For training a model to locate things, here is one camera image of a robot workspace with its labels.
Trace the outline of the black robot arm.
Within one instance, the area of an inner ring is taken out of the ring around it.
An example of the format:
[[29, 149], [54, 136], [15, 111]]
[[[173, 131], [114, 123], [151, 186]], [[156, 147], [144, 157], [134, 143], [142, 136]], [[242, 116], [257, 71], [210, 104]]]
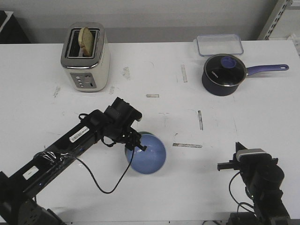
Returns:
[[0, 215], [9, 225], [62, 225], [52, 210], [37, 204], [34, 197], [89, 147], [107, 137], [108, 147], [122, 143], [129, 150], [141, 145], [141, 134], [131, 125], [140, 121], [142, 113], [117, 97], [104, 112], [94, 110], [79, 115], [80, 123], [37, 153], [21, 169], [8, 177], [0, 174]]
[[240, 142], [235, 144], [236, 152], [226, 163], [219, 163], [218, 170], [238, 171], [245, 184], [245, 192], [253, 201], [252, 210], [231, 213], [229, 225], [290, 225], [292, 220], [281, 198], [280, 186], [285, 177], [283, 170], [273, 158], [262, 149], [248, 149]]

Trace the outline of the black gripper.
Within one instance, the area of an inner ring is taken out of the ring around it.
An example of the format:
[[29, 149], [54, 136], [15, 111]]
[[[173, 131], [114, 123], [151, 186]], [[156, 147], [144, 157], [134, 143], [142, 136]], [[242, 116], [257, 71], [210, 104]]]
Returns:
[[104, 115], [108, 117], [108, 125], [103, 128], [103, 135], [117, 143], [125, 143], [125, 148], [134, 147], [146, 151], [147, 146], [141, 144], [142, 135], [136, 135], [131, 127], [138, 120], [138, 111], [120, 97], [116, 97], [112, 105], [108, 106]]
[[249, 153], [248, 149], [240, 142], [235, 143], [236, 153], [232, 159], [225, 163], [218, 163], [217, 170], [233, 169], [238, 172], [248, 172], [254, 170], [260, 163], [278, 163], [278, 158], [273, 158], [269, 153]]

